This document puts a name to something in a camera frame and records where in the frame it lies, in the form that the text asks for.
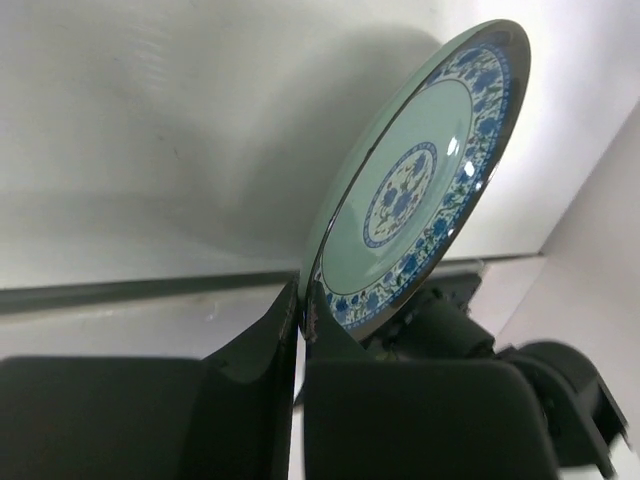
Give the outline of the blue patterned plate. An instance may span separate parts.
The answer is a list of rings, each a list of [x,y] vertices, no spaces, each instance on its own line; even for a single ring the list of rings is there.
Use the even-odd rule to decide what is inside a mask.
[[[368,336],[425,282],[503,157],[530,69],[525,29],[490,20],[444,44],[375,115],[312,222],[298,287],[306,338],[321,309]]]

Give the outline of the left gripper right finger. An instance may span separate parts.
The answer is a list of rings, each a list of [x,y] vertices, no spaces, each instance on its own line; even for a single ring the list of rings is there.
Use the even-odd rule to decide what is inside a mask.
[[[496,360],[383,362],[307,296],[303,388],[309,479],[555,479],[534,390]]]

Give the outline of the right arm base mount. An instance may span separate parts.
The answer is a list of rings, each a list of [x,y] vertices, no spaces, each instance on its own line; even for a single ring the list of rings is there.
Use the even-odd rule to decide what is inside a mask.
[[[437,267],[426,279],[420,292],[444,299],[469,313],[470,303],[482,283],[482,264],[451,264]]]

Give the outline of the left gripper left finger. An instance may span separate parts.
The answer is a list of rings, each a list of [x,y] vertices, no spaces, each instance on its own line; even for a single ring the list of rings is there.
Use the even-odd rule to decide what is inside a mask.
[[[5,479],[284,479],[296,280],[201,359],[13,356],[1,363]]]

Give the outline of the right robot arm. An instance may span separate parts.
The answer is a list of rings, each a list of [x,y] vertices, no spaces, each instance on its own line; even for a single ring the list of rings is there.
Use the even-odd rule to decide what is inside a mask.
[[[497,350],[494,336],[470,316],[469,304],[479,286],[476,275],[461,282],[427,282],[362,346],[385,360],[508,363],[533,388],[561,467],[595,467],[602,478],[617,478],[612,446],[626,436],[628,422],[594,364],[557,341]]]

